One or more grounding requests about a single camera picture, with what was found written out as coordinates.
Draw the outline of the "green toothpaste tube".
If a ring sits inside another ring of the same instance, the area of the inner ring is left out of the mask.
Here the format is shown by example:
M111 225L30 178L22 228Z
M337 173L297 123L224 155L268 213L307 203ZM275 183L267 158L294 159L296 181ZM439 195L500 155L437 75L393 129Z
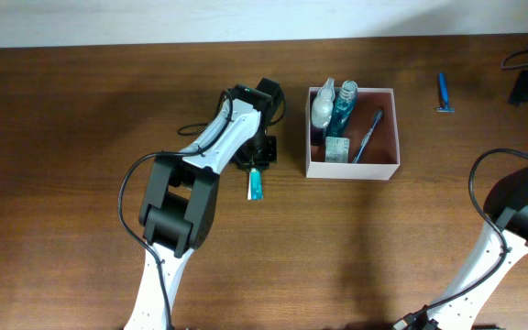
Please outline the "green toothpaste tube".
M252 168L249 170L247 198L249 201L263 198L261 172L259 169Z

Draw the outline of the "purple foam soap dispenser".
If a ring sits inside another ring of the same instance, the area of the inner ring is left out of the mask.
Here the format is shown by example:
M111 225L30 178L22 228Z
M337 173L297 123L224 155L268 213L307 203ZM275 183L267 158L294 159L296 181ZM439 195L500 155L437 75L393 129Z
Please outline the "purple foam soap dispenser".
M321 146L324 143L325 131L328 128L334 108L334 78L328 78L317 92L311 107L311 144Z

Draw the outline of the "green soap bar box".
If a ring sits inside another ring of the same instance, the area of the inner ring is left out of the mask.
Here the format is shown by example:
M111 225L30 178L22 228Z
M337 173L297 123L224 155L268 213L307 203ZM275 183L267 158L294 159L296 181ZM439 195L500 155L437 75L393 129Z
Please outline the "green soap bar box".
M325 162L348 163L350 140L347 137L326 137L324 144Z

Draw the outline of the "blue mouthwash bottle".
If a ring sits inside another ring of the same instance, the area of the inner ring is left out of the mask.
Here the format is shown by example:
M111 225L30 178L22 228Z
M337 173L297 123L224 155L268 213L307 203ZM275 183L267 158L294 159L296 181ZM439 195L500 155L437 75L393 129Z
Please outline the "blue mouthwash bottle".
M326 130L328 137L341 138L344 135L357 98L357 83L355 81L345 81L335 101L332 118Z

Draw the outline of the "blue disposable razor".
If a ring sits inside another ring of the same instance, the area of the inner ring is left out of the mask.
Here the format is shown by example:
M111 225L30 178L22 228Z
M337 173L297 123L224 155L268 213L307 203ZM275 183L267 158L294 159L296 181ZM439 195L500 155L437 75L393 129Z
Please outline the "blue disposable razor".
M438 74L437 80L439 86L440 105L436 108L436 111L439 113L454 113L455 109L450 105L445 74L440 72Z

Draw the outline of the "blue white toothbrush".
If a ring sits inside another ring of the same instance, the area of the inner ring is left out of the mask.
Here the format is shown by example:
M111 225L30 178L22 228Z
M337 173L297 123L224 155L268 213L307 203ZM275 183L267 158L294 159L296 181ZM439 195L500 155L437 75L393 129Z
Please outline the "blue white toothbrush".
M370 129L368 130L367 134L363 137L361 143L360 143L360 147L359 149L357 150L357 153L356 153L356 156L353 158L352 162L353 163L359 163L360 162L360 159L361 159L361 156L364 152L364 150L366 149L372 135L373 135L373 132L376 128L376 126L380 123L381 119L383 118L383 115L384 115L384 110L380 107L378 108L373 117L372 117L372 122L371 122L371 126L370 126Z

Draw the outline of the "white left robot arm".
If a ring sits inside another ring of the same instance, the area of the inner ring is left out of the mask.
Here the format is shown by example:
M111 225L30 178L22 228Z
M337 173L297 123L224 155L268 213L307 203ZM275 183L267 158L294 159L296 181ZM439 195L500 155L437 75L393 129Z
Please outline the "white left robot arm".
M261 190L259 175L277 160L276 138L268 129L286 107L279 83L263 78L255 88L238 84L220 93L207 124L183 126L196 139L179 151L158 151L136 160L152 163L135 241L145 251L136 302L126 328L171 329L172 308L191 255L215 220L220 174L228 163L248 173L248 195Z

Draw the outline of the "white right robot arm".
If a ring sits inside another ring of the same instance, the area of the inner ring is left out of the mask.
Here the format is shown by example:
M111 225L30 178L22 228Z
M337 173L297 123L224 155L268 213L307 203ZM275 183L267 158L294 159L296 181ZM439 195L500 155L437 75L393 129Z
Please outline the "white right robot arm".
M528 160L528 154L496 148L481 154L468 176L470 201L484 220L476 245L444 293L420 310L408 313L394 329L470 329L505 275L528 254L528 167L502 178L484 205L474 193L480 163L494 154Z

